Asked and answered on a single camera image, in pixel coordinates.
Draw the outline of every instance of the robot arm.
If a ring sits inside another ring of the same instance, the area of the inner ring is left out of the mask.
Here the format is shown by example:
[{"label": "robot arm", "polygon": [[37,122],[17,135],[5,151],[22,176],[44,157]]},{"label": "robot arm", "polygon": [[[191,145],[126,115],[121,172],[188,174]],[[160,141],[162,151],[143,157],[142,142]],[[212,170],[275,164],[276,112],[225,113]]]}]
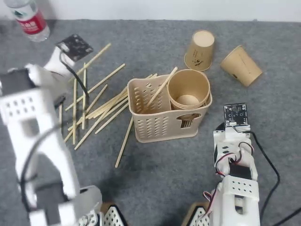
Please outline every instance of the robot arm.
[{"label": "robot arm", "polygon": [[214,131],[214,167],[222,181],[191,216],[189,226],[259,226],[258,173],[254,163],[246,104],[224,106],[223,128]]},{"label": "robot arm", "polygon": [[[83,44],[79,36],[74,36],[71,37]],[[58,124],[53,103],[65,93],[67,81],[71,77],[59,57],[69,67],[73,67],[75,61],[71,58],[77,57],[79,60],[86,55],[74,56],[74,45],[70,45],[66,41],[68,39],[70,37],[57,45],[44,68],[27,65],[24,69],[12,70],[0,77],[0,113],[15,152],[16,173],[32,226],[77,225],[80,217],[102,204],[97,187],[80,189],[70,152],[60,131],[51,131],[41,139],[43,134]],[[60,49],[62,46],[65,47],[63,54]],[[92,49],[86,43],[82,46],[87,50],[85,53]],[[40,143],[32,151],[37,141]],[[60,172],[61,182],[36,187],[34,179],[37,176],[38,154],[44,154],[50,159]]]}]

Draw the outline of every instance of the water bottle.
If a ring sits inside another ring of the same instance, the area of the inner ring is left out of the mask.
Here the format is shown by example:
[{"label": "water bottle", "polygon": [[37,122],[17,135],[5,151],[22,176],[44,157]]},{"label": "water bottle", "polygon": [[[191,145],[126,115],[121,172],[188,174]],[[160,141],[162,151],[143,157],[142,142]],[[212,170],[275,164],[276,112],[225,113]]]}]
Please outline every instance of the water bottle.
[{"label": "water bottle", "polygon": [[35,0],[4,0],[10,11],[31,41],[44,41],[49,37],[49,27]]}]

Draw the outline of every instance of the paper cup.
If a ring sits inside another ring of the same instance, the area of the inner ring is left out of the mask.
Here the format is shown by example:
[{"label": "paper cup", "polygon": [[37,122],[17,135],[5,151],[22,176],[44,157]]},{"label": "paper cup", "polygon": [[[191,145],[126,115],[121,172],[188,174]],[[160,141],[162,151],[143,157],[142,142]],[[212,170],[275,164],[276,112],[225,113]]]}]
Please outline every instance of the paper cup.
[{"label": "paper cup", "polygon": [[171,77],[167,91],[174,109],[195,109],[208,99],[210,83],[204,73],[185,69]]},{"label": "paper cup", "polygon": [[242,46],[237,46],[221,62],[221,68],[248,87],[262,74]]},{"label": "paper cup", "polygon": [[205,30],[197,31],[184,56],[186,66],[197,71],[207,70],[212,63],[213,48],[213,34]]}]

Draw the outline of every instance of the utensil holder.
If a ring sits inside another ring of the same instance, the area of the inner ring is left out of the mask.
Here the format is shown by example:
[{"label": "utensil holder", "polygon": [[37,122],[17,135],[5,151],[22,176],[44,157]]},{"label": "utensil holder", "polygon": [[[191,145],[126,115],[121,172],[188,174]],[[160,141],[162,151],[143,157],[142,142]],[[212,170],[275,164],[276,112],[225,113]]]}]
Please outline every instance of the utensil holder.
[{"label": "utensil holder", "polygon": [[127,84],[129,110],[133,115],[136,138],[141,143],[195,136],[212,103],[210,94],[206,103],[197,109],[171,110],[165,87],[149,109],[144,109],[167,77],[161,75],[153,79],[132,79]]}]

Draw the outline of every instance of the cable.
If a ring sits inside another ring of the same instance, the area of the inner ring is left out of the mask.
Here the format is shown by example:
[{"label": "cable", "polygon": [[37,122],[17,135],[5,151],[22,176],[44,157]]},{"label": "cable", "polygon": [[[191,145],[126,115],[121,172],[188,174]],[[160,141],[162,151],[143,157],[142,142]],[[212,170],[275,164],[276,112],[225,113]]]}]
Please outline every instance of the cable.
[{"label": "cable", "polygon": [[225,131],[225,123],[223,122],[223,123],[219,124],[219,126],[216,127],[215,130],[224,130]]},{"label": "cable", "polygon": [[223,156],[216,162],[216,164],[215,164],[215,172],[216,172],[218,175],[221,175],[221,176],[223,176],[223,177],[225,176],[223,173],[221,173],[221,172],[218,170],[217,165],[218,165],[218,163],[219,163],[221,160],[223,160],[225,157],[227,157],[227,156],[229,156],[229,155],[231,155],[231,154],[235,155],[233,152],[227,153],[227,154],[223,155]]},{"label": "cable", "polygon": [[71,72],[71,73],[73,74],[73,76],[75,77],[75,79],[79,82],[81,88],[84,90],[84,92],[85,92],[85,94],[86,94],[86,97],[89,98],[88,91],[87,91],[86,87],[84,86],[83,82],[80,80],[80,78],[79,78],[78,75],[75,73],[75,71],[74,71],[72,68],[70,68],[70,67],[63,61],[63,59],[62,59],[62,54],[63,54],[63,53],[64,53],[63,51],[61,51],[61,53],[60,53],[60,62],[68,69],[69,72]]},{"label": "cable", "polygon": [[237,161],[235,161],[234,163],[235,164],[238,164],[240,161],[241,161],[241,159],[243,158],[243,155],[241,154],[241,150],[239,151],[239,159],[237,160]]},{"label": "cable", "polygon": [[269,159],[269,157],[267,156],[267,154],[265,153],[263,147],[261,146],[261,144],[259,143],[258,139],[257,139],[257,136],[256,134],[253,132],[253,131],[240,131],[240,130],[237,130],[235,127],[233,127],[236,132],[239,132],[239,133],[250,133],[253,135],[254,137],[254,140],[256,142],[256,144],[258,145],[261,153],[263,154],[263,156],[265,157],[265,159],[268,161],[269,165],[272,167],[272,169],[274,170],[274,172],[276,173],[277,175],[277,182],[276,184],[272,187],[272,189],[270,190],[266,200],[264,201],[263,203],[263,207],[260,211],[260,224],[262,225],[262,221],[263,221],[263,215],[264,215],[264,212],[265,212],[265,209],[269,203],[269,200],[271,198],[271,196],[273,195],[274,191],[277,189],[278,185],[280,184],[280,174],[278,172],[278,170],[276,169],[276,167],[274,166],[274,164],[272,163],[272,161]]},{"label": "cable", "polygon": [[284,222],[288,221],[289,219],[296,216],[300,212],[301,212],[301,207],[299,209],[295,210],[292,214],[288,215],[286,218],[284,218],[284,219],[280,220],[278,223],[274,224],[273,226],[282,225]]},{"label": "cable", "polygon": [[27,182],[29,182],[30,180],[25,180],[25,175],[27,173],[27,169],[29,166],[29,163],[33,157],[33,155],[35,154],[35,152],[37,151],[38,146],[42,143],[42,141],[47,138],[51,133],[53,133],[55,130],[59,129],[61,126],[66,125],[67,123],[69,123],[70,121],[72,121],[73,118],[63,121],[62,124],[57,124],[54,127],[52,127],[51,129],[49,129],[48,131],[46,131],[45,133],[43,133],[39,139],[34,143],[34,145],[32,146],[32,148],[29,151],[29,154],[27,156],[27,159],[24,163],[24,167],[22,169],[21,172],[21,178],[20,178],[20,190],[21,190],[21,197],[22,197],[22,202],[24,204],[24,207],[26,209],[26,211],[29,213],[30,212],[30,206],[26,197],[26,192],[25,192],[25,185]]},{"label": "cable", "polygon": [[205,214],[204,214],[203,216],[201,216],[201,217],[198,217],[198,219],[197,219],[197,221],[196,221],[196,224],[197,224],[202,218],[204,218],[205,216],[207,216],[207,215],[209,214],[210,208],[211,208],[211,206],[212,206],[212,203],[213,203],[213,200],[214,200],[216,191],[217,191],[217,186],[219,185],[219,183],[220,183],[220,182],[218,182],[217,185],[215,186],[215,190],[214,190],[214,192],[213,192],[213,194],[212,194],[212,196],[211,196],[211,199],[210,199],[210,202],[209,202],[209,205],[208,205],[208,208],[207,208]]},{"label": "cable", "polygon": [[247,142],[245,142],[245,141],[242,141],[242,142],[240,142],[240,143],[238,144],[238,146],[240,147],[241,144],[246,144],[246,145],[248,145],[248,146],[251,148],[251,155],[254,154],[255,148],[254,148],[252,145],[250,145],[249,143],[247,143]]},{"label": "cable", "polygon": [[209,202],[212,199],[212,196],[209,192],[203,192],[203,197],[207,199]]}]

